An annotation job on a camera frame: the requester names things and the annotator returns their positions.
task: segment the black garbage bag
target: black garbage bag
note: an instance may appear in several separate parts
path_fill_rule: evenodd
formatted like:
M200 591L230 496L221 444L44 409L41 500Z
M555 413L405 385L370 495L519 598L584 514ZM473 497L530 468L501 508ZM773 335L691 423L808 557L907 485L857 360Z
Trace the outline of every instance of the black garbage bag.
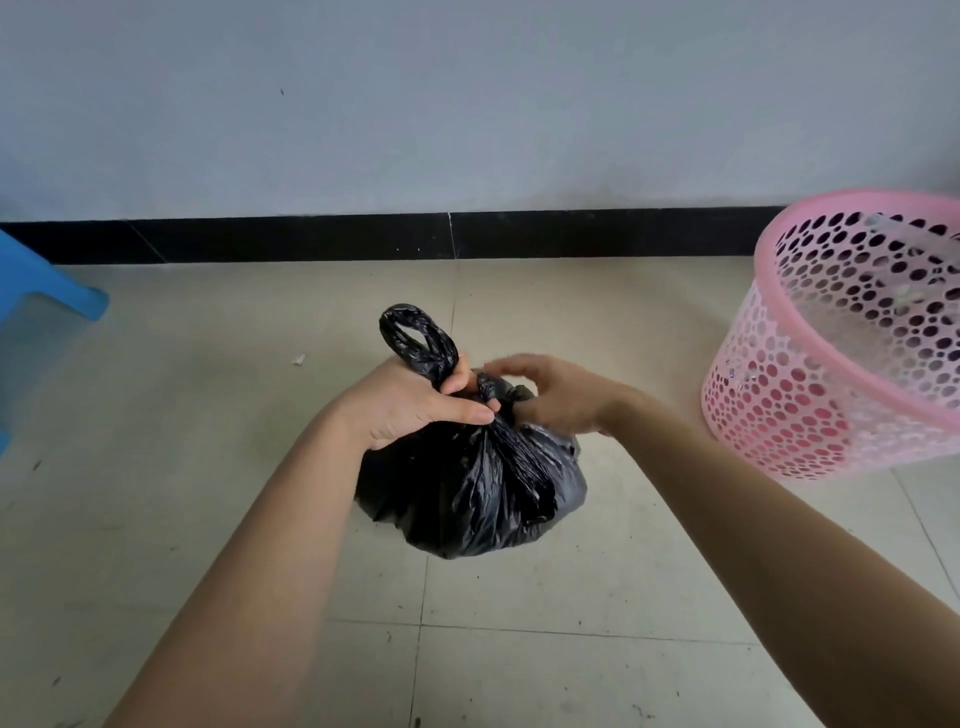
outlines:
M419 331L426 346L403 328ZM396 354L435 388L453 372L457 347L416 306L380 317ZM407 543L444 559L536 541L587 497L575 439L514 427L514 402L534 395L499 377L477 378L478 401L496 397L490 425L432 423L363 459L356 500L374 521L395 523Z

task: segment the black baseboard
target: black baseboard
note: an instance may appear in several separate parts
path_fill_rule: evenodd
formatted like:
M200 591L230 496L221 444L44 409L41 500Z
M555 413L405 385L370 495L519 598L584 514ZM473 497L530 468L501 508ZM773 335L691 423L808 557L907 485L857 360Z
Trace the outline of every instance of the black baseboard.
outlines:
M0 223L52 263L752 255L782 210L663 207Z

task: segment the stool leg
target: stool leg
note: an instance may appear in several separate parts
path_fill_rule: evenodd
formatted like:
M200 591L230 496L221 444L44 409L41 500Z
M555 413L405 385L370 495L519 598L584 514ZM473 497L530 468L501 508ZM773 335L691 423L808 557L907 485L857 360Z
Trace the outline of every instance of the stool leg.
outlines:
M70 306L90 321L103 316L110 303L110 296L103 291L80 285L53 266L40 272L35 281L35 290Z

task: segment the pink wastebasket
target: pink wastebasket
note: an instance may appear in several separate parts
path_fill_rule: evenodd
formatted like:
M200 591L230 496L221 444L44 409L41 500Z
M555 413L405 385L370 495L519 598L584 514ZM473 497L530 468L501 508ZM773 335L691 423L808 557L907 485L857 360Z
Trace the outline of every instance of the pink wastebasket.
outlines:
M760 236L702 391L713 434L777 478L960 452L960 201L853 190Z

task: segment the finger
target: finger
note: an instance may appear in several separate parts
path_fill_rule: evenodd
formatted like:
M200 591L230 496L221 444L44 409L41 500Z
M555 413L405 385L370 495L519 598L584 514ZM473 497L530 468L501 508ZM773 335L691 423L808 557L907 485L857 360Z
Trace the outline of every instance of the finger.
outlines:
M493 422L493 410L478 401L437 395L430 403L430 417L462 425L489 425Z
M543 421L543 409L540 406L540 401L536 398L516 402L514 404L514 419L518 425L547 425Z
M469 360L465 354L461 355L457 366L453 368L453 373L440 385L440 393L452 395L454 392L459 392L470 383L470 375L473 375L473 372L470 371ZM473 375L473 380L476 381L476 375Z
M545 365L546 356L542 354L519 353L488 361L483 365L483 371L494 376L525 376L536 382L543 376Z

